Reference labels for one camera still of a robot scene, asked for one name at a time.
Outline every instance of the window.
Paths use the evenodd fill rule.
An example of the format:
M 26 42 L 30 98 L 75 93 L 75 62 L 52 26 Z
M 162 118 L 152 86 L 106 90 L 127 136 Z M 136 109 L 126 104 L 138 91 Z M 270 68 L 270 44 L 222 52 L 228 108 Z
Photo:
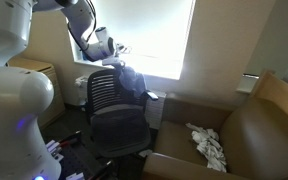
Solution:
M 120 58 L 144 74 L 179 79 L 195 0 L 93 0 L 97 27 L 105 26 L 115 42 L 131 47 Z M 90 42 L 96 42 L 95 34 Z M 74 61 L 84 61 L 71 38 Z

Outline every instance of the black mesh chair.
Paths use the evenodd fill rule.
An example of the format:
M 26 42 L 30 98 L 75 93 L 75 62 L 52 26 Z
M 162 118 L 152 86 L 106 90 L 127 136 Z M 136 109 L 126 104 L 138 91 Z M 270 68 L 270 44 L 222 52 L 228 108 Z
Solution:
M 95 147 L 105 158 L 141 151 L 151 139 L 144 112 L 147 99 L 157 100 L 157 97 L 146 91 L 135 98 L 133 91 L 123 88 L 119 76 L 119 70 L 107 69 L 91 74 L 88 79 L 87 119 Z M 116 105 L 123 105 L 123 108 L 98 113 Z

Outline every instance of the blue light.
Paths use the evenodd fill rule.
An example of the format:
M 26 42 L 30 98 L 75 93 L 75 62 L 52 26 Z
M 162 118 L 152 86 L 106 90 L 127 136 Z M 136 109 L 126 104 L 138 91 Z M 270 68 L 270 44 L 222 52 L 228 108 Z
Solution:
M 37 176 L 34 180 L 44 180 L 42 176 Z
M 21 119 L 18 123 L 17 123 L 17 130 L 20 130 L 23 125 L 25 124 L 25 119 Z

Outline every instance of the armchair armrest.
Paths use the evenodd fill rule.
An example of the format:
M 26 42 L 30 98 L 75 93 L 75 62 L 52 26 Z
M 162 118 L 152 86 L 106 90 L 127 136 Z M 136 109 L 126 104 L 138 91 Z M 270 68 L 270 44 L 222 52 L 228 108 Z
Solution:
M 170 93 L 164 102 L 162 121 L 191 123 L 219 132 L 223 122 L 235 108 Z
M 152 91 L 146 90 L 144 93 L 145 93 L 152 101 L 157 101 L 157 100 L 158 100 L 158 96 L 157 96 L 155 93 L 153 93 Z
M 245 179 L 229 173 L 153 153 L 146 159 L 142 179 Z

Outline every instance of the wall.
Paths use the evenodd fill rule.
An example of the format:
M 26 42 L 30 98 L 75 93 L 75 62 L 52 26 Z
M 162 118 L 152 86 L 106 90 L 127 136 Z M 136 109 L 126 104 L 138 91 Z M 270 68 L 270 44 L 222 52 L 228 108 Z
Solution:
M 276 1 L 245 72 L 258 75 L 263 68 L 280 77 L 288 68 L 288 1 Z
M 240 104 L 235 91 L 275 0 L 197 0 L 180 80 L 147 77 L 149 89 Z M 73 62 L 60 12 L 34 13 L 25 58 L 53 63 L 64 101 L 76 104 L 74 80 L 99 68 Z

